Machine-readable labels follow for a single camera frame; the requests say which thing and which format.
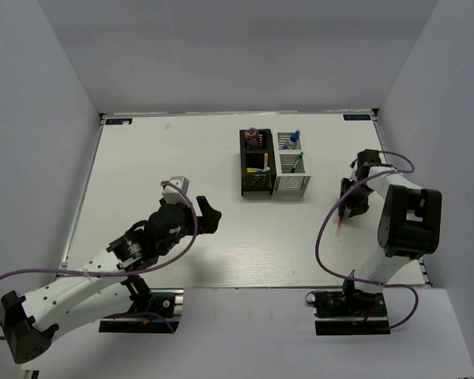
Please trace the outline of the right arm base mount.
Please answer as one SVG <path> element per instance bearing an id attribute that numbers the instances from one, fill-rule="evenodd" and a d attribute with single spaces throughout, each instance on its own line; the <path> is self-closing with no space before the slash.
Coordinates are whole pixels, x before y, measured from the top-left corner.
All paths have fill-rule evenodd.
<path id="1" fill-rule="evenodd" d="M 361 301 L 344 298 L 341 291 L 310 291 L 305 302 L 314 309 L 317 336 L 378 336 L 391 332 L 383 294 L 378 294 L 376 300 Z"/>

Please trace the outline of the red pen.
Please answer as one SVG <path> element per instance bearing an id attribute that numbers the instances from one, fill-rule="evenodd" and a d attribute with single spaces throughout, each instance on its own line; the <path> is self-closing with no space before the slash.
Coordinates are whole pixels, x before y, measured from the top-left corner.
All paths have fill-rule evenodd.
<path id="1" fill-rule="evenodd" d="M 345 210 L 338 212 L 337 227 L 334 233 L 336 237 L 339 237 L 341 234 L 343 222 L 344 222 L 344 214 L 345 214 Z"/>

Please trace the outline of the pink tube of crayons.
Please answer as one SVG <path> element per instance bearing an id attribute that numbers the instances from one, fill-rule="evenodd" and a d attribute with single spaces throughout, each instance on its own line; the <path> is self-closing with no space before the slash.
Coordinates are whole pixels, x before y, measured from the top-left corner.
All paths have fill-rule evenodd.
<path id="1" fill-rule="evenodd" d="M 260 148 L 260 135 L 256 128 L 249 128 L 244 131 L 245 145 L 248 149 Z"/>

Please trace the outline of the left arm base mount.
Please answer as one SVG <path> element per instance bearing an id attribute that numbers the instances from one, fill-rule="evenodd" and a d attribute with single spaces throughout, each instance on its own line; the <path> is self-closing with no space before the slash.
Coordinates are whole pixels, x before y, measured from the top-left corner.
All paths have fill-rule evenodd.
<path id="1" fill-rule="evenodd" d="M 173 334 L 182 316 L 184 291 L 151 288 L 140 276 L 110 288 L 118 309 L 100 320 L 100 333 Z"/>

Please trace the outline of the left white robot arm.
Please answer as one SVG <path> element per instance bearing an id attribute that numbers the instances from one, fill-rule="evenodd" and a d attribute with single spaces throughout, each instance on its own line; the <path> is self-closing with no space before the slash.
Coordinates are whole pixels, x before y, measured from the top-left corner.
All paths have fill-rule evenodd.
<path id="1" fill-rule="evenodd" d="M 61 336 L 100 318 L 173 317 L 173 309 L 164 307 L 172 295 L 152 291 L 140 273 L 156 265 L 182 238 L 217 231 L 221 212 L 203 196 L 196 200 L 199 216 L 183 203 L 161 201 L 148 219 L 133 224 L 84 264 L 82 276 L 63 276 L 23 295 L 3 295 L 0 326 L 14 362 L 32 361 Z"/>

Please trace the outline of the blue cap spray bottle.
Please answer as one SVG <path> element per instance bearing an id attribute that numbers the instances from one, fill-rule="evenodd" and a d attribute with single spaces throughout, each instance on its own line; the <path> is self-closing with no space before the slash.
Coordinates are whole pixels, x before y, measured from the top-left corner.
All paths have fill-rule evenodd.
<path id="1" fill-rule="evenodd" d="M 283 149 L 285 150 L 296 150 L 301 132 L 296 130 L 285 142 L 283 145 Z"/>

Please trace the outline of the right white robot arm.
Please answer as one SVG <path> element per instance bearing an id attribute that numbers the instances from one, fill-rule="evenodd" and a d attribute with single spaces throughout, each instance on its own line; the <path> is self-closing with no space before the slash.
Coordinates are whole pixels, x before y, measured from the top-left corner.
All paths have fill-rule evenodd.
<path id="1" fill-rule="evenodd" d="M 351 163 L 352 174 L 342 178 L 338 217 L 360 216 L 369 209 L 372 193 L 383 200 L 378 223 L 378 247 L 362 266 L 345 280 L 340 296 L 342 308 L 352 315 L 378 301 L 382 288 L 405 265 L 433 254 L 438 248 L 442 194 L 418 186 L 398 169 L 383 163 L 380 151 L 365 149 Z"/>

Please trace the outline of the green gel pen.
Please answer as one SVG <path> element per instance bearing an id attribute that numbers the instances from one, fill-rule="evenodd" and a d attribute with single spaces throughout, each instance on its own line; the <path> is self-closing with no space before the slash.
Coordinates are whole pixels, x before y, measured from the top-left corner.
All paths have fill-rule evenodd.
<path id="1" fill-rule="evenodd" d="M 303 160 L 303 152 L 300 152 L 300 153 L 297 155 L 297 157 L 296 157 L 294 163 L 292 164 L 292 168 L 291 168 L 291 170 L 290 170 L 291 173 L 295 173 L 295 171 L 297 170 L 297 167 L 298 167 L 299 164 L 302 162 L 302 160 Z"/>

